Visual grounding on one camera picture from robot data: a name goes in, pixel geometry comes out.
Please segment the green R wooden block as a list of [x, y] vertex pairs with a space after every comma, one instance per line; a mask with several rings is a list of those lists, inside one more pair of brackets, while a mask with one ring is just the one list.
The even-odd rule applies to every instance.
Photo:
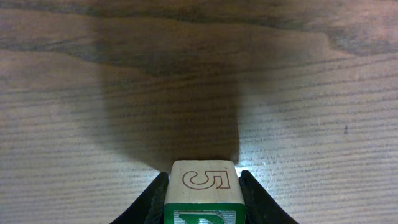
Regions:
[[164, 201], [164, 223], [244, 224], [245, 209], [233, 162], [174, 162]]

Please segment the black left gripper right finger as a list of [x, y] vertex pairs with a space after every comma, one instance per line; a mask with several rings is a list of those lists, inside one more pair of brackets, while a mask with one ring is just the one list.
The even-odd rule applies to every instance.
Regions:
[[248, 171], [241, 172], [239, 184], [245, 202], [245, 224], [299, 224], [268, 194]]

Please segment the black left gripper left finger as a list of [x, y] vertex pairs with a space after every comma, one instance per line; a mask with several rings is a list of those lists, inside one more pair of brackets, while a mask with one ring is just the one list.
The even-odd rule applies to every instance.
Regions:
[[161, 172], [111, 224], [164, 224], [164, 201], [169, 175]]

